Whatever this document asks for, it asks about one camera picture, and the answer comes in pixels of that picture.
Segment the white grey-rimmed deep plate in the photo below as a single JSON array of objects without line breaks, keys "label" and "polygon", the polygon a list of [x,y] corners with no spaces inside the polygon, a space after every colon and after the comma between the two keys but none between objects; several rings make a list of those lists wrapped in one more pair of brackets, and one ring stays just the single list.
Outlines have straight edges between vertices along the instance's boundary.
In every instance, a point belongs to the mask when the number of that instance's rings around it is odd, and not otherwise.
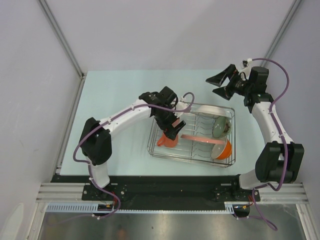
[{"label": "white grey-rimmed deep plate", "polygon": [[213,119],[217,119],[221,116],[227,117],[227,113],[223,108],[211,105],[201,105],[196,110],[194,110],[193,113],[202,117]]}]

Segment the pink cream floral plate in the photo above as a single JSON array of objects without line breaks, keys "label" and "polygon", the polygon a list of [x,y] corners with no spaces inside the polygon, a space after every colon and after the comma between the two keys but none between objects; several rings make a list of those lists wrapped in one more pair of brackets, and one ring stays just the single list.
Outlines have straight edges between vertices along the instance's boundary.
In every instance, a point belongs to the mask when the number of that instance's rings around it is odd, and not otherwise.
[{"label": "pink cream floral plate", "polygon": [[203,136],[195,136],[195,135],[189,135],[189,134],[182,134],[180,136],[182,139],[200,142],[200,143],[207,143],[207,144],[218,144],[218,145],[224,145],[226,143],[225,140],[219,140],[219,139],[213,139]]}]

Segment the metal wire dish rack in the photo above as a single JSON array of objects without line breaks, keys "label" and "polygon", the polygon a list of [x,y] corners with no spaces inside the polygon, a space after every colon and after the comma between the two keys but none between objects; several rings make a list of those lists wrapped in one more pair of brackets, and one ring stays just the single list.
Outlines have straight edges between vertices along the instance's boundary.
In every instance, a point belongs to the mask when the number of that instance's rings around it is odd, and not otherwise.
[{"label": "metal wire dish rack", "polygon": [[161,145],[163,132],[153,121],[147,144],[151,156],[222,168],[236,162],[236,112],[233,108],[195,103],[180,120],[185,126],[173,147]]}]

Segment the green floral bowl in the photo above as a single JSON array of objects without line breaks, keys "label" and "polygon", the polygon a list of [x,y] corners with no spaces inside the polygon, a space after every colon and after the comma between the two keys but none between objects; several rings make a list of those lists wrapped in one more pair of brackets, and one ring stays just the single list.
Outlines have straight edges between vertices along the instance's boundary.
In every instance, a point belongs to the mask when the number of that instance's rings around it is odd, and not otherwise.
[{"label": "green floral bowl", "polygon": [[212,136],[215,139],[226,137],[232,132],[232,128],[232,124],[228,117],[219,116],[214,122]]}]

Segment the orange white bowl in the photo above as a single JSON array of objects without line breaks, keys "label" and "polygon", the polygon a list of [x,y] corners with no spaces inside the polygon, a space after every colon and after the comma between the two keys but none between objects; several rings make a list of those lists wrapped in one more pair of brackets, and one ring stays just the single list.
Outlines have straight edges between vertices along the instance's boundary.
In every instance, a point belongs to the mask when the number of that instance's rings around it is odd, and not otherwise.
[{"label": "orange white bowl", "polygon": [[211,151],[211,158],[213,160],[224,160],[232,154],[232,145],[228,139],[223,144],[215,144]]}]

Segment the pink plastic cup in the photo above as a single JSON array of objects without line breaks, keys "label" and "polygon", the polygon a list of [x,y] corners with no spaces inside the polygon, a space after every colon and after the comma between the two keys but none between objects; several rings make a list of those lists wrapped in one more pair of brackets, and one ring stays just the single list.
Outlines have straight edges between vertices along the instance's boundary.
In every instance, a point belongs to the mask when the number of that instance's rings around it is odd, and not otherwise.
[{"label": "pink plastic cup", "polygon": [[178,119],[172,124],[172,126],[175,128],[179,123],[180,123],[180,119],[178,118]]}]

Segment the orange white mug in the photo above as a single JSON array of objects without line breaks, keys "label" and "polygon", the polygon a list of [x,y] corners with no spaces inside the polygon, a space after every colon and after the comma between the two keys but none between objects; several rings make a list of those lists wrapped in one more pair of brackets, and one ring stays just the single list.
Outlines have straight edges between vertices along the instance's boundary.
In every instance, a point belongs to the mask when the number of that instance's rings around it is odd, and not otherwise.
[{"label": "orange white mug", "polygon": [[162,136],[160,137],[160,139],[157,141],[156,145],[158,147],[166,147],[166,148],[174,148],[177,146],[178,144],[178,139],[179,137],[176,136],[176,138],[174,140],[166,137],[166,135],[163,133]]}]

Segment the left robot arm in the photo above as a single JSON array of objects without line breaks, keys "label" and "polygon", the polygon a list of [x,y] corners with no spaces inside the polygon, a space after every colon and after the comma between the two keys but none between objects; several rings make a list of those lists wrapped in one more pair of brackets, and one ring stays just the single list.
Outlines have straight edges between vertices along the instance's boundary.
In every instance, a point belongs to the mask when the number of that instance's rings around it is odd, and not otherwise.
[{"label": "left robot arm", "polygon": [[89,180],[94,185],[93,194],[100,200],[110,196],[107,161],[112,156],[112,140],[117,134],[141,120],[154,118],[164,135],[174,141],[186,124],[180,116],[190,112],[192,105],[165,86],[159,92],[142,93],[133,104],[110,117],[101,120],[89,118],[73,152],[73,160],[80,161],[77,152],[81,150],[85,156],[84,163],[88,165]]}]

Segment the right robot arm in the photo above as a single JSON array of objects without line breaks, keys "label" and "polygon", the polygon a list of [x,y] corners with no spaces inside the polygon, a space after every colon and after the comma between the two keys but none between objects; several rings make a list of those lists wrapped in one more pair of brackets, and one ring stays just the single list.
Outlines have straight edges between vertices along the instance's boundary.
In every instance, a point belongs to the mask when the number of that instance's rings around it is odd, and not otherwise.
[{"label": "right robot arm", "polygon": [[298,177],[305,149],[287,134],[276,111],[276,102],[267,92],[269,70],[242,62],[242,70],[230,64],[222,72],[209,77],[206,82],[216,86],[213,93],[225,100],[234,94],[244,97],[243,104],[256,120],[265,146],[253,170],[240,174],[239,183],[230,188],[231,196],[242,201],[249,190],[271,187],[279,191],[283,184],[294,183]]}]

